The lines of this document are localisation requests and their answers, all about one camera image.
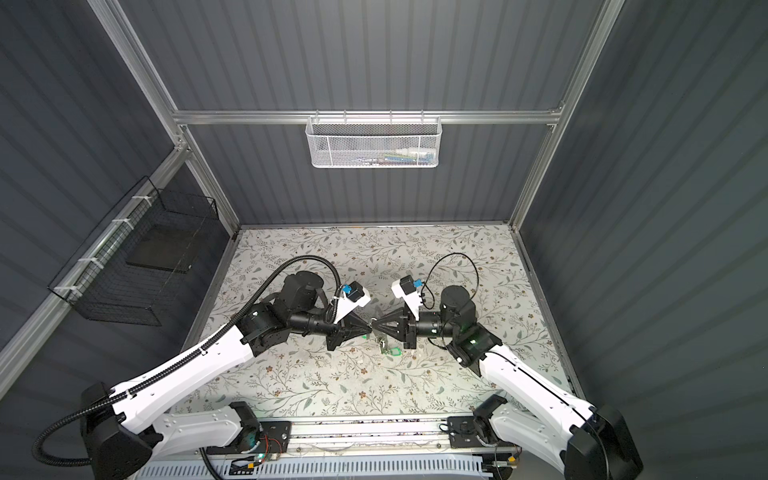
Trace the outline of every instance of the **corrugated wall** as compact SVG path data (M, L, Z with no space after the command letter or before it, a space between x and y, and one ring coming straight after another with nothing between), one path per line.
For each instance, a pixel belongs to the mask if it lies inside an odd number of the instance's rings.
M522 235L645 478L763 478L768 2L629 2Z
M599 0L131 0L184 110L558 106Z
M46 285L112 205L173 147L87 2L0 2L0 346L48 295ZM200 193L186 168L170 189ZM201 253L176 315L161 327L68 315L0 400L0 478L93 478L35 462L31 444L114 384L178 353L227 234ZM83 456L76 425L47 447Z
M187 168L179 170L167 188L201 194ZM4 452L0 478L93 478L89 467L55 468L37 463L31 456L32 442L42 429L80 408L80 394L87 387L134 378L179 353L227 241L227 232L219 225L200 250L160 327L93 322L74 312L67 315L0 401ZM85 456L78 429L78 423L64 427L46 442L46 449L65 457Z
M556 108L600 0L122 2L182 110ZM543 126L446 126L434 170L318 170L301 127L192 126L245 224L508 219Z
M173 144L86 2L0 2L0 346Z
M546 130L446 125L437 168L326 169L304 127L191 127L245 224L506 220Z

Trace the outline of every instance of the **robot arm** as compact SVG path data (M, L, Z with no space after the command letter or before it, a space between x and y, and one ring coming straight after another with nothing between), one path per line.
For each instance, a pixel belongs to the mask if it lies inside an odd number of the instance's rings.
M372 327L407 349L415 348L419 336L449 337L446 349L461 366L496 384L535 415L493 395L474 411L472 427L478 439L486 445L520 445L569 480L632 480L640 474L643 463L618 411L609 406L596 409L525 365L477 324L475 304L463 287L446 287L440 310L419 315L421 301L412 284L410 276L392 284L395 296L406 304L374 320Z
M309 257L286 262L254 299L285 266ZM332 271L338 286L338 275ZM329 304L322 287L323 279L315 273L288 275L279 293L259 303L249 301L216 332L166 363L112 389L98 383L85 390L84 408L46 429L33 446L33 456L48 465L90 465L96 480L121 480L151 458L200 447L228 446L254 452L263 433L244 402L181 415L166 411L222 372L286 342L291 333L324 335L327 349L334 350L348 339L371 332L353 312L370 301L365 288L357 282L338 286L337 296ZM322 308L316 307L318 298ZM81 420L88 458L58 458L43 451L42 444L50 434L76 419Z

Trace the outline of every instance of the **table surface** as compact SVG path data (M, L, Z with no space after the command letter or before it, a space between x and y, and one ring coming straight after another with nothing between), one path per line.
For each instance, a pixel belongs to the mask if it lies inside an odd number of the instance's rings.
M357 280L365 286L372 300L357 313L369 320L402 306L392 295L393 280L406 274L425 280L438 258L463 252L480 274L474 298L478 322L528 365L568 388L505 225L269 229L243 230L240 235L204 336L234 314L278 265L297 255L325 257L344 283ZM308 261L286 271L297 270L318 273L325 280L326 295L332 296L333 277L327 267ZM283 278L278 276L267 293L278 291ZM429 280L437 296L451 284L474 291L475 271L464 257L443 260ZM429 294L426 302L431 303ZM389 346L400 345L391 339ZM321 336L292 335L287 343L192 392L174 411L218 409L244 400L260 418L469 412L492 393L499 393L496 385L461 368L426 339L419 339L417 349L394 356L382 354L373 338L353 339L327 352Z

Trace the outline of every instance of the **aluminum rail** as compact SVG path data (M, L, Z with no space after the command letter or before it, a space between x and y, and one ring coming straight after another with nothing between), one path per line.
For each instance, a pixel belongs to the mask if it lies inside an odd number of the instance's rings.
M141 44L136 31L125 15L119 0L88 0L96 18L112 40L123 61L139 84L149 105L162 123L168 136L176 144L183 141L189 144L193 155L190 155L187 167L197 180L203 195L216 200L219 218L227 232L232 235L240 227L232 204L218 183L213 171L203 156L192 133L182 128L173 119L172 112L177 110L174 99L165 86L160 74L154 67L149 54Z
M304 125L309 117L344 123L386 123L389 121L436 121L443 124L546 124L560 121L560 111L258 111L180 110L173 119L184 125L252 124Z
M179 168L184 164L190 150L186 144L180 144L165 157L163 163L156 169L148 180L139 187L133 198L129 199L125 206L115 215L116 219L126 218L144 200L137 197L147 196L154 187L165 187L174 177ZM109 241L121 224L110 222L101 232L91 246L83 253L83 257L94 257L95 254ZM71 285L83 272L86 264L77 262L64 276L60 285ZM22 374L24 369L35 357L35 354L48 340L48 337L56 330L59 323L67 316L71 307L69 303L53 293L43 300L43 303L27 319L27 322L5 345L0 352L0 399L8 392L13 382Z
M525 180L520 199L509 218L509 223L514 231L520 230L525 215L528 214L528 210L531 208L531 204L533 204L536 192L544 180L544 175L547 173L552 158L554 158L555 153L558 151L563 135L568 128L568 124L571 122L584 89L587 87L589 77L592 75L594 66L597 64L598 58L600 58L600 53L603 51L605 42L608 40L608 36L611 34L611 30L623 6L624 0L605 0L603 3L598 19L592 27L587 45L584 47L584 52L581 54L573 77L571 77L571 81L565 91L560 121L548 132L547 137L544 139L541 150L531 167L531 173Z

